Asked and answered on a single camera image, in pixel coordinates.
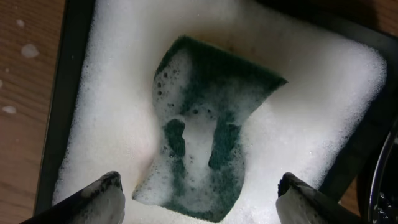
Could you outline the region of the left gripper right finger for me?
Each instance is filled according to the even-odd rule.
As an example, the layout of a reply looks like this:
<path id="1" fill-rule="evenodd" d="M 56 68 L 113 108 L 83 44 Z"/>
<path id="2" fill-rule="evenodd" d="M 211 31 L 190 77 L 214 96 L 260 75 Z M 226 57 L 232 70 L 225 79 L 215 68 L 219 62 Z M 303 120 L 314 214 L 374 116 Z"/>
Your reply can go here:
<path id="1" fill-rule="evenodd" d="M 275 206 L 281 224 L 363 222 L 359 216 L 290 172 L 286 172 L 278 184 L 278 199 Z"/>

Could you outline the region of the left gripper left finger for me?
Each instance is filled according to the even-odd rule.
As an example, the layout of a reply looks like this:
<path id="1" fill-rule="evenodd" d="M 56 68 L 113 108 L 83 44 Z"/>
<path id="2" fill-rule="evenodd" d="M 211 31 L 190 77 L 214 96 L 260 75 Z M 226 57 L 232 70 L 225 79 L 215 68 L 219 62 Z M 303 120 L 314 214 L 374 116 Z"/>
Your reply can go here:
<path id="1" fill-rule="evenodd" d="M 21 224 L 120 224 L 125 216 L 125 202 L 121 176 L 119 172 L 111 171 Z"/>

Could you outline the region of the green yellow sponge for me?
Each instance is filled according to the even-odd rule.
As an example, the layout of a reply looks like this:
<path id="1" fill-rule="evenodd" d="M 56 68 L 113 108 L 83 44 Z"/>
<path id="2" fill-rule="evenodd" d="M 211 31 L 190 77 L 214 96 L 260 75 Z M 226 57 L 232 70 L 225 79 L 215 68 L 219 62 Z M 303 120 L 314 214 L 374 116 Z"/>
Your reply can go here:
<path id="1" fill-rule="evenodd" d="M 154 75 L 160 147 L 132 199 L 218 223 L 245 178 L 243 124 L 285 79 L 188 36 L 179 37 Z"/>

